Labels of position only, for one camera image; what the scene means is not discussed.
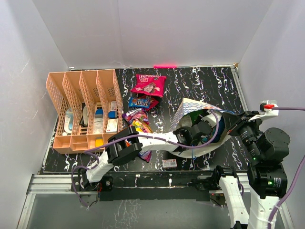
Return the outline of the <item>orange fruits candy bag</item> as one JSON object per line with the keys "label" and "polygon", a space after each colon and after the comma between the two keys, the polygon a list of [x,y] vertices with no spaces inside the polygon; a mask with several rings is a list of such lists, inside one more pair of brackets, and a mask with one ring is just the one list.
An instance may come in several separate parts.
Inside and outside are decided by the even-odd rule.
{"label": "orange fruits candy bag", "polygon": [[136,128],[136,131],[143,133],[152,133],[152,129],[142,120],[134,119],[132,126]]}

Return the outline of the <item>green snack bag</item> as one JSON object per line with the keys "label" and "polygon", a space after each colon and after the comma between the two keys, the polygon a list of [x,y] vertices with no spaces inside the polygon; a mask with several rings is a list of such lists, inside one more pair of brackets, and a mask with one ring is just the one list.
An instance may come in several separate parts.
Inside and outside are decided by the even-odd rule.
{"label": "green snack bag", "polygon": [[203,113],[202,110],[198,110],[198,111],[193,111],[193,112],[190,112],[190,113],[184,115],[180,120],[181,126],[192,127],[192,125],[195,123],[198,116],[202,113]]}

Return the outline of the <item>checkered paper bag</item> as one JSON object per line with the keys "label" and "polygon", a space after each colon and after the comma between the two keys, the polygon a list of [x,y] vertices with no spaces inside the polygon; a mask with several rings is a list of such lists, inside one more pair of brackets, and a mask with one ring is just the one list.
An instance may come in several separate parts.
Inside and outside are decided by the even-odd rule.
{"label": "checkered paper bag", "polygon": [[233,111],[184,98],[172,120],[170,131],[182,138],[182,145],[203,147],[181,148],[173,152],[181,158],[195,159],[221,147],[231,137],[225,133],[223,113]]}

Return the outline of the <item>red candy packet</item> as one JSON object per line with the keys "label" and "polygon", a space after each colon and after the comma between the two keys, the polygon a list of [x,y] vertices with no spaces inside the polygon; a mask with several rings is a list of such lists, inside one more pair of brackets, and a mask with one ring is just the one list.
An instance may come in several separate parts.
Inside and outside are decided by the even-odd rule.
{"label": "red candy packet", "polygon": [[150,100],[150,105],[148,108],[145,109],[146,111],[149,111],[150,109],[154,108],[159,103],[159,101],[156,98],[151,97],[149,95],[144,95],[142,96],[142,98]]}

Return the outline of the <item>pink popcorn snack bag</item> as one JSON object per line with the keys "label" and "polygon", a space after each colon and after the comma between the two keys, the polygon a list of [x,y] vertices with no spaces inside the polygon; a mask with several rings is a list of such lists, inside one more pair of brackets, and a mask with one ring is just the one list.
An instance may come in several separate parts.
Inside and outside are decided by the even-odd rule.
{"label": "pink popcorn snack bag", "polygon": [[136,79],[131,92],[163,98],[166,76],[137,74]]}

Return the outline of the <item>blue m&m packet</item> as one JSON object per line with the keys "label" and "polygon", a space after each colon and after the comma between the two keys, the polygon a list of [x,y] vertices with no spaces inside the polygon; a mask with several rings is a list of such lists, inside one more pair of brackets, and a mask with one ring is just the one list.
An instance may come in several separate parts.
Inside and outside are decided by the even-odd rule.
{"label": "blue m&m packet", "polygon": [[129,107],[149,108],[150,98],[135,98],[131,97],[128,103]]}

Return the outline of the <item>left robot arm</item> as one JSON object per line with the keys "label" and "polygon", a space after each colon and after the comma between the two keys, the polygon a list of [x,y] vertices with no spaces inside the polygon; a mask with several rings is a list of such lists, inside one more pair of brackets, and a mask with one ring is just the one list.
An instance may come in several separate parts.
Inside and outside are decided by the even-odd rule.
{"label": "left robot arm", "polygon": [[80,184],[87,190],[94,190],[110,169],[127,164],[146,151],[167,151],[177,156],[193,157],[215,139],[218,129],[219,121],[215,128],[208,121],[200,121],[192,127],[163,134],[141,133],[134,126],[127,127],[113,135],[107,144],[92,150],[104,149],[96,162],[83,169]]}

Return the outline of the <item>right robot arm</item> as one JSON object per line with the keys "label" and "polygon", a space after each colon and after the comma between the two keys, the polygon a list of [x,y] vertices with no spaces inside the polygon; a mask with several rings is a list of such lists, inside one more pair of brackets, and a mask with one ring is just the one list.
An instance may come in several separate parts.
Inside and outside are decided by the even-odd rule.
{"label": "right robot arm", "polygon": [[251,195],[247,210],[241,194],[242,185],[231,167],[217,166],[213,171],[213,185],[221,189],[229,210],[232,229],[273,229],[278,209],[277,203],[287,190],[287,176],[282,165],[289,154],[289,135],[279,128],[261,132],[263,121],[277,117],[278,108],[264,105],[262,111],[245,111],[241,114],[223,112],[225,131],[240,137],[251,156],[247,177]]}

